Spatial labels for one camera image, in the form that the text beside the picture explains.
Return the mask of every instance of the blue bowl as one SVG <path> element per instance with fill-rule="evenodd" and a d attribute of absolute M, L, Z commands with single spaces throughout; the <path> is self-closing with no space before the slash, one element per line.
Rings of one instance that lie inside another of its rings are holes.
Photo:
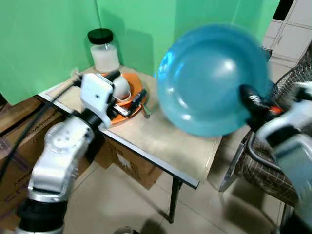
<path fill-rule="evenodd" d="M 157 95 L 167 118 L 203 137 L 228 134 L 248 117 L 238 96 L 241 84 L 265 96 L 271 85 L 265 53 L 248 34 L 210 25 L 175 42 L 157 72 Z"/>

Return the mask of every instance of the jar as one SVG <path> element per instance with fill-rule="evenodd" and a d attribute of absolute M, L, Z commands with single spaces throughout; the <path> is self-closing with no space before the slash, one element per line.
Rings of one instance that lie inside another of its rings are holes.
<path fill-rule="evenodd" d="M 99 72 L 117 70 L 120 66 L 116 47 L 112 44 L 113 32 L 109 29 L 98 28 L 88 32 L 91 54 L 95 69 Z"/>

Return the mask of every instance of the green backdrop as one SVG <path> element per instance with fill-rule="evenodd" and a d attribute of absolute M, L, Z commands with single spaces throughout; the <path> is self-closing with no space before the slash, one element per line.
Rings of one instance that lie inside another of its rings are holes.
<path fill-rule="evenodd" d="M 120 62 L 153 75 L 170 45 L 209 23 L 230 23 L 260 42 L 279 0 L 3 0 L 0 92 L 15 104 L 93 64 L 86 34 L 110 28 Z"/>

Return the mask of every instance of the black table leg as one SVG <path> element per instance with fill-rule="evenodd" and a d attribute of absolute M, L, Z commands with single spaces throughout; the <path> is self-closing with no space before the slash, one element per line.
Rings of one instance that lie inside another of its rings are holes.
<path fill-rule="evenodd" d="M 183 182 L 176 176 L 173 176 L 172 190 L 171 190 L 171 201 L 170 201 L 170 212 L 169 212 L 169 223 L 174 222 L 176 213 L 176 202 L 179 195 Z"/>

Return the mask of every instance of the wooden tabletop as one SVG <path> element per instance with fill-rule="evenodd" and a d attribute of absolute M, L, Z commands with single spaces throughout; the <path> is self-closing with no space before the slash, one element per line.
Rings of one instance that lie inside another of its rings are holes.
<path fill-rule="evenodd" d="M 159 107 L 156 79 L 126 67 L 121 67 L 120 71 L 138 74 L 150 94 L 147 107 L 152 115 L 146 119 L 142 113 L 139 113 L 128 121 L 111 126 L 103 132 L 162 168 L 166 167 L 165 170 L 196 187 L 196 183 L 206 179 L 222 137 L 202 138 L 175 127 Z M 94 70 L 90 68 L 85 72 L 94 72 Z M 39 95 L 51 100 L 70 82 L 71 80 L 68 80 Z M 80 88 L 73 87 L 61 96 L 56 105 L 68 112 L 81 111 L 79 97 Z"/>

